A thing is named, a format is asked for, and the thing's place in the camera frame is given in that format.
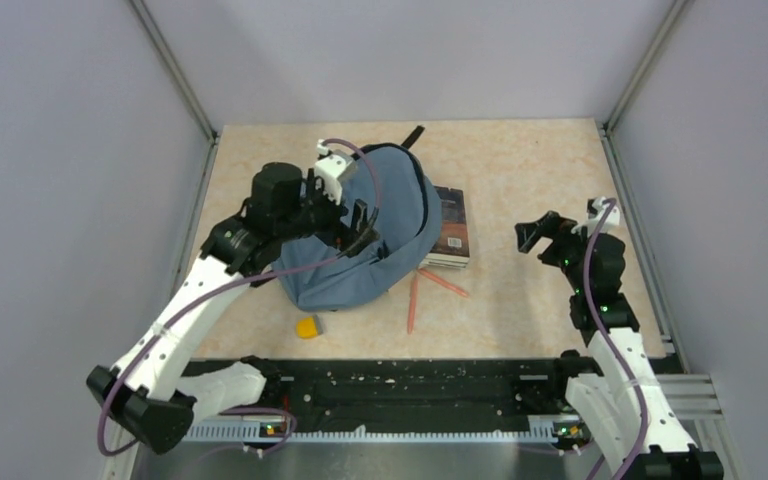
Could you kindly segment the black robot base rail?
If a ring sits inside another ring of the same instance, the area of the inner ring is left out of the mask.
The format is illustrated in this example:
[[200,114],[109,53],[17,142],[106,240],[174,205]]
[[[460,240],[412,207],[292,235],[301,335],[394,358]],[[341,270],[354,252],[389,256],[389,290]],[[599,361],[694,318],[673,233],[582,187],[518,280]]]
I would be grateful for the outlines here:
[[277,360],[258,407],[293,414],[300,433],[525,432],[531,417],[568,410],[567,382],[599,372],[587,357],[556,359]]

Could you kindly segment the dark thick paperback book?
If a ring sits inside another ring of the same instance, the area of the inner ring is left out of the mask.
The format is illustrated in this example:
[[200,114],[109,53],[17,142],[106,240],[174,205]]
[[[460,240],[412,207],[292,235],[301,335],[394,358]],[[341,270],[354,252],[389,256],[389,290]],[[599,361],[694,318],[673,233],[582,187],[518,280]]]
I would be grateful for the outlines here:
[[465,269],[471,259],[464,192],[436,186],[441,200],[442,229],[422,266]]

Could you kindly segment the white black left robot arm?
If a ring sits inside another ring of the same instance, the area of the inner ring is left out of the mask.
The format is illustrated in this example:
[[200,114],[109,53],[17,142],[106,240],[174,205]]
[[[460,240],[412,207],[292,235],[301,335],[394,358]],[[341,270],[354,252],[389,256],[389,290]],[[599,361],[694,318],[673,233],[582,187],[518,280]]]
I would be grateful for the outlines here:
[[241,359],[194,377],[185,371],[207,334],[257,282],[283,276],[274,268],[285,244],[315,238],[334,259],[359,254],[376,236],[377,210],[347,202],[345,187],[358,161],[336,154],[309,169],[270,162],[254,176],[240,209],[213,226],[188,275],[150,328],[112,366],[96,366],[86,384],[101,412],[96,441],[106,443],[114,423],[133,443],[163,454],[202,420],[238,406],[268,413],[280,386],[253,360]]

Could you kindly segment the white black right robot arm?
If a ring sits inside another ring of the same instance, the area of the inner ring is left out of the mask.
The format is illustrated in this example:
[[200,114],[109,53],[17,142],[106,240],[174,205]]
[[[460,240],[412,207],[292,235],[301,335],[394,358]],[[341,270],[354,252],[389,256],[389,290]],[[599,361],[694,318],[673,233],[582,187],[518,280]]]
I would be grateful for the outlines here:
[[538,258],[571,286],[570,317],[598,367],[551,379],[547,400],[579,415],[615,479],[722,479],[718,454],[701,449],[682,426],[644,351],[639,322],[621,291],[626,245],[605,231],[614,217],[592,217],[581,226],[549,211],[515,227],[522,253],[548,240]]

